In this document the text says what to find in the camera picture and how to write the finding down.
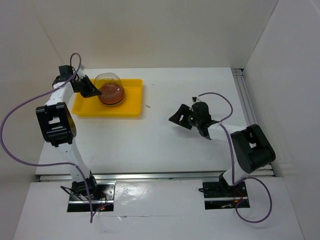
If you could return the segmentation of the grey translucent plate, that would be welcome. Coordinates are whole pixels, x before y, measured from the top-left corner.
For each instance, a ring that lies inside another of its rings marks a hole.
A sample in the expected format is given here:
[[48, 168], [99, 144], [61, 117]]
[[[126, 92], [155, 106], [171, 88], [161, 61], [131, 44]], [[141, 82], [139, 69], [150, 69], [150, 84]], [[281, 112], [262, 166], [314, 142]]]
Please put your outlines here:
[[100, 90], [100, 88], [105, 84], [119, 84], [123, 87], [120, 78], [112, 72], [99, 74], [93, 81], [94, 86]]
[[125, 96], [124, 88], [117, 83], [106, 83], [100, 88], [99, 100], [107, 105], [120, 102]]

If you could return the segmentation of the green plate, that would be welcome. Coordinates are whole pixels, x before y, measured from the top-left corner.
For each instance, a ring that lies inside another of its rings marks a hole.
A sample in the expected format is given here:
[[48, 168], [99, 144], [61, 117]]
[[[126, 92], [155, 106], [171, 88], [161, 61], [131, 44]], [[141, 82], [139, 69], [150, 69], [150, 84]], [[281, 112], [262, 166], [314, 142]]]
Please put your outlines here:
[[108, 107], [115, 107], [115, 106], [121, 105], [124, 101], [125, 101], [125, 99], [123, 98], [118, 102], [115, 102], [115, 103], [104, 103], [104, 105], [106, 105]]

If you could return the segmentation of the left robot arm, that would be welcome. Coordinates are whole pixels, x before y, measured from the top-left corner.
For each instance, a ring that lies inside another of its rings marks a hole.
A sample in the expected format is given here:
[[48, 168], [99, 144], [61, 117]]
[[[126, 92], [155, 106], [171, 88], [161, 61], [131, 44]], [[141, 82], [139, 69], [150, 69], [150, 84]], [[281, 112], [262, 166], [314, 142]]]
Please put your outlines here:
[[68, 163], [72, 180], [72, 191], [92, 200], [97, 197], [99, 187], [90, 169], [84, 163], [76, 144], [76, 125], [68, 109], [68, 102], [74, 93], [91, 98], [101, 94], [93, 85], [84, 67], [79, 70], [71, 65], [59, 66], [59, 75], [52, 83], [54, 92], [35, 113], [44, 140], [50, 143]]

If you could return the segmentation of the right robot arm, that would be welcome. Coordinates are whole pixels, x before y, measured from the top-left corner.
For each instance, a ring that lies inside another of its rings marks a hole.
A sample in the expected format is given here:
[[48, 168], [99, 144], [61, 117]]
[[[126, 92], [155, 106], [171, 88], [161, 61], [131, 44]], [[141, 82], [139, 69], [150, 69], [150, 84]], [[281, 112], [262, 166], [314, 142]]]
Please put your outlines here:
[[230, 196], [241, 180], [276, 159], [276, 153], [259, 125], [225, 125], [212, 119], [205, 102], [195, 102], [191, 107], [182, 104], [168, 120], [188, 130], [197, 128], [208, 140], [227, 142], [231, 167], [219, 176], [217, 187], [213, 188], [223, 196]]

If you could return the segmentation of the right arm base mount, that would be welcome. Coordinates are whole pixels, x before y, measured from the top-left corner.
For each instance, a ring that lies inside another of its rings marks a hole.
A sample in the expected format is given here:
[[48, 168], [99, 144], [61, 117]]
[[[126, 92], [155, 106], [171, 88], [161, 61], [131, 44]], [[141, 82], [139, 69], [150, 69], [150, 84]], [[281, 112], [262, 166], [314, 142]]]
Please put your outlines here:
[[247, 188], [244, 182], [226, 190], [218, 182], [203, 182], [198, 189], [203, 194], [205, 210], [250, 208]]

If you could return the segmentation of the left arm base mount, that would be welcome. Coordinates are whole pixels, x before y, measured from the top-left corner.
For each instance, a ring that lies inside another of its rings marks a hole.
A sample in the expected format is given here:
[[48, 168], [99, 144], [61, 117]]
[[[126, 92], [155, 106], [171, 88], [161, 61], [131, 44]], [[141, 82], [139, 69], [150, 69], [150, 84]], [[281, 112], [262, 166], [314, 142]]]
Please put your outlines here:
[[[84, 213], [90, 212], [90, 206], [87, 196], [76, 195], [71, 188], [61, 186], [64, 192], [69, 195], [67, 212]], [[97, 185], [97, 193], [91, 194], [92, 211], [95, 212], [113, 212], [115, 199], [115, 183], [103, 183]]]

